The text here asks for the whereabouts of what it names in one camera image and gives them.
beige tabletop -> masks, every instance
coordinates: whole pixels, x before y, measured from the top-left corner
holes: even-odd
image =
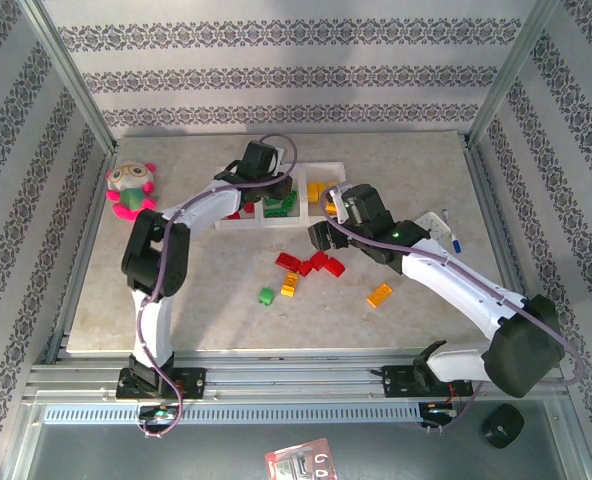
[[[128,138],[119,163],[153,162],[158,206],[180,203],[204,188],[219,166],[240,158],[257,136]],[[458,233],[459,259],[500,281],[460,141],[455,132],[295,135],[300,161],[340,161],[347,180],[370,183],[395,220],[443,208]],[[284,146],[280,141],[276,145]],[[134,305],[120,271],[131,225],[106,203],[67,350],[129,352]],[[304,227],[215,230],[193,238],[187,279],[174,298],[172,344],[178,352],[226,349],[410,348],[439,339],[475,341],[482,334],[431,290],[378,265],[357,249],[334,251],[346,267],[301,278],[293,298],[258,303],[262,287],[280,292],[280,252],[301,259],[315,250]],[[378,309],[366,297],[381,283],[394,293]]]

pink plush toy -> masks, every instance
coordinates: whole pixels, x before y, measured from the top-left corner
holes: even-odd
[[[144,208],[156,208],[156,201],[147,196],[154,192],[155,171],[153,163],[130,163],[107,172],[107,198],[115,203],[118,218],[133,222]]]

patterned wallpaper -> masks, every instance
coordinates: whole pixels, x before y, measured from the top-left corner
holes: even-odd
[[[585,361],[571,394],[592,452],[592,1],[558,6],[479,151],[526,290]]]
[[[54,325],[104,152],[13,0],[0,0],[0,469]]]
[[[534,0],[44,0],[114,135],[465,132]]]

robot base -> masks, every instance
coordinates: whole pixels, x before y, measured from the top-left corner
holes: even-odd
[[[454,382],[436,382],[426,390],[418,383],[414,375],[413,365],[387,365],[381,370],[385,398],[416,398],[416,397],[449,397],[449,385],[461,397],[469,397],[474,393],[471,382],[457,380]]]
[[[204,368],[172,368],[167,374],[180,387],[184,399],[200,400],[205,391]],[[123,368],[116,387],[116,400],[175,400],[176,394],[169,385],[162,382],[156,388],[134,375],[130,368]]]

red toy brick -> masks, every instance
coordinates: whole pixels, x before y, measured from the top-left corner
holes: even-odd
[[[320,272],[320,269],[323,268],[327,262],[327,254],[325,252],[316,252],[309,261],[316,271]]]
[[[292,272],[297,272],[298,267],[300,267],[300,260],[283,252],[276,259],[276,265],[291,270]]]
[[[334,257],[329,257],[327,263],[325,264],[325,268],[329,270],[329,272],[336,278],[340,277],[345,271],[345,265],[340,263]]]
[[[300,267],[298,268],[298,273],[300,273],[303,277],[306,277],[307,274],[309,274],[309,272],[312,271],[312,268],[314,268],[312,262],[310,262],[309,260],[305,260],[303,263],[300,264]]]

